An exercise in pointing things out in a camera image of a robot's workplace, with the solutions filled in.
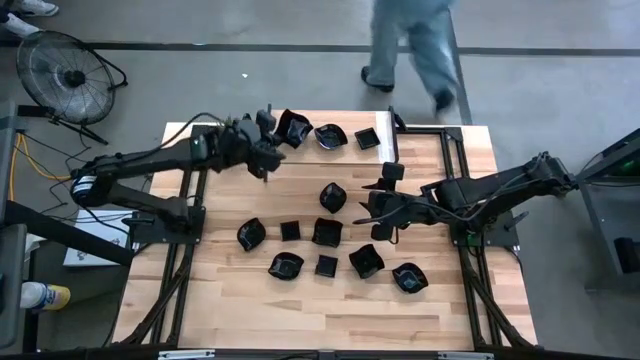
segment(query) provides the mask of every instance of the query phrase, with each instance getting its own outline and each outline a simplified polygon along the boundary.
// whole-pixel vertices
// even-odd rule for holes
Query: butcher block tabletop
[[[179,346],[183,348],[336,349],[336,350],[471,350],[471,331],[462,286],[460,261],[445,225],[414,224],[400,232],[399,243],[371,239],[371,225],[352,225],[368,217],[358,202],[367,201],[363,185],[381,176],[382,163],[393,161],[388,112],[296,111],[318,127],[337,124],[349,144],[338,152],[321,149],[313,134],[297,150],[283,144],[287,154],[269,181],[254,178],[246,166],[237,166],[207,178],[204,206],[207,219],[196,247],[184,310]],[[281,111],[273,111],[276,117]],[[167,124],[168,139],[183,123]],[[381,144],[360,150],[353,133],[373,127]],[[462,127],[472,177],[497,171],[489,131],[484,126]],[[444,178],[440,141],[435,136],[398,136],[400,163],[406,167],[397,190],[420,193],[420,186]],[[151,193],[176,196],[182,172],[155,174]],[[347,203],[330,214],[319,202],[323,188],[337,183],[347,192]],[[236,233],[257,217],[266,239],[245,252]],[[317,218],[344,224],[338,248],[311,242]],[[302,240],[283,242],[280,223],[299,221]],[[385,269],[361,280],[349,262],[349,253],[373,244]],[[134,260],[118,315],[114,341],[129,335],[155,302],[160,289],[167,245],[149,246]],[[293,281],[278,280],[267,272],[280,252],[304,259]],[[314,273],[319,255],[338,258],[335,278]],[[493,293],[512,324],[535,343],[535,331],[517,261],[504,249],[487,248]],[[391,270],[403,263],[418,265],[429,286],[417,294],[403,293]],[[168,314],[173,311],[173,303]],[[485,339],[489,340],[486,312],[479,305]]]

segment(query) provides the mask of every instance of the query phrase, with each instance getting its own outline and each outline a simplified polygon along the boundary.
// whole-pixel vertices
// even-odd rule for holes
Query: gray concrete floor
[[[53,1],[61,5],[59,16],[34,19],[34,23],[86,40],[369,43],[370,0]],[[453,18],[458,43],[464,47],[638,49],[639,16],[640,1],[634,0],[460,0]],[[100,53],[122,66],[131,85],[118,92],[110,116],[93,127],[111,145],[94,146],[85,158],[155,146],[166,122],[184,121],[200,111],[239,115],[269,102],[275,107],[343,110],[380,110],[391,104],[410,122],[434,122],[424,115],[430,101],[406,55],[398,64],[396,91],[387,96],[360,83],[358,72],[367,61],[366,53]],[[31,103],[15,74],[14,62],[15,49],[0,49],[0,99]],[[548,150],[577,172],[594,153],[638,127],[640,58],[465,56],[461,64],[474,123],[490,127],[501,169]],[[454,111],[441,122],[459,124],[460,115]],[[31,120],[30,127],[32,136],[51,145],[68,152],[81,149],[76,135],[41,120]],[[32,152],[51,171],[66,170],[64,156],[36,145]],[[19,163],[17,176],[19,202],[35,209],[55,204],[47,190],[51,184],[38,178],[24,161]],[[134,179],[131,184],[140,186],[142,180]],[[58,192],[68,200],[63,189]],[[67,214],[73,209],[70,205],[54,213]],[[583,289],[600,271],[600,254],[593,250],[594,234],[581,196],[573,193],[562,202],[534,199],[517,210],[530,211],[518,233],[540,344],[554,350],[638,357],[640,299],[588,295]],[[64,251],[50,247],[51,259]],[[51,268],[44,264],[39,273],[62,277],[78,289],[95,283],[91,280],[95,276],[111,278],[114,287],[123,285],[117,268],[101,269],[98,274],[51,273]],[[40,346],[101,345],[117,301],[117,292],[102,294],[51,316],[41,329]],[[90,328],[84,325],[86,319],[91,320]]]

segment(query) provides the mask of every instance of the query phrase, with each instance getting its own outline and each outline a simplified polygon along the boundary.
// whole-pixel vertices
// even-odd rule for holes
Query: sneaker
[[[365,82],[365,84],[371,86],[372,88],[378,89],[378,90],[380,90],[382,92],[386,92],[386,93],[392,92],[393,88],[395,87],[394,85],[373,85],[373,84],[369,84],[367,82],[367,78],[368,77],[369,77],[369,67],[365,66],[360,71],[360,78],[362,79],[362,81]]]
[[[13,14],[9,15],[9,21],[2,24],[5,29],[11,31],[12,33],[20,36],[21,38],[25,38],[33,33],[40,31],[37,27],[27,24],[26,22],[20,20],[17,16]]]
[[[433,100],[436,102],[436,116],[440,115],[445,110],[448,110],[451,105],[453,105],[455,99],[456,97],[450,90],[442,90],[437,92],[433,96]]]
[[[60,8],[42,0],[20,0],[20,12],[24,16],[53,16]]]

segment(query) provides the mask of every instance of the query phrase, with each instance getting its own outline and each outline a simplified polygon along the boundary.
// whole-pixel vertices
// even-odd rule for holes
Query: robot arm
[[[366,187],[375,190],[369,193],[365,206],[371,218],[355,224],[375,222],[401,229],[412,223],[463,224],[468,231],[478,232],[498,215],[534,196],[563,196],[577,189],[574,176],[547,152],[522,166],[483,178],[447,179],[422,186],[419,196],[395,191],[395,182],[402,180],[403,172],[402,165],[384,165],[383,178]]]
[[[256,122],[245,115],[202,133],[178,141],[172,146],[130,154],[101,156],[72,172],[71,196],[83,207],[116,204],[157,215],[165,223],[188,225],[187,200],[159,198],[117,183],[119,179],[167,170],[205,170],[221,172],[246,163],[257,178],[275,171],[285,156],[276,150],[277,142],[269,133],[275,118],[258,112]]]

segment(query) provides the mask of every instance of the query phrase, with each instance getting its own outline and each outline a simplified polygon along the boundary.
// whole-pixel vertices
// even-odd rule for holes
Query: yellow cable
[[[16,148],[19,148],[21,143],[22,143],[22,135],[18,134],[18,140],[16,141]],[[9,172],[9,200],[11,201],[13,201],[14,199],[13,176],[15,174],[17,156],[18,156],[18,150],[14,148],[13,155],[11,156],[11,171]]]
[[[18,136],[20,137],[20,140],[22,140],[22,143],[24,143],[24,153],[27,155],[27,160],[29,160],[31,167],[33,167],[33,169],[37,171],[38,174],[44,176],[49,180],[64,181],[64,180],[71,179],[71,176],[52,176],[52,175],[47,175],[42,170],[40,170],[40,167],[38,167],[38,165],[35,162],[33,162],[33,160],[31,159],[31,155],[29,154],[29,146],[27,145],[27,139],[25,139],[24,136],[22,136],[22,134],[19,134]]]

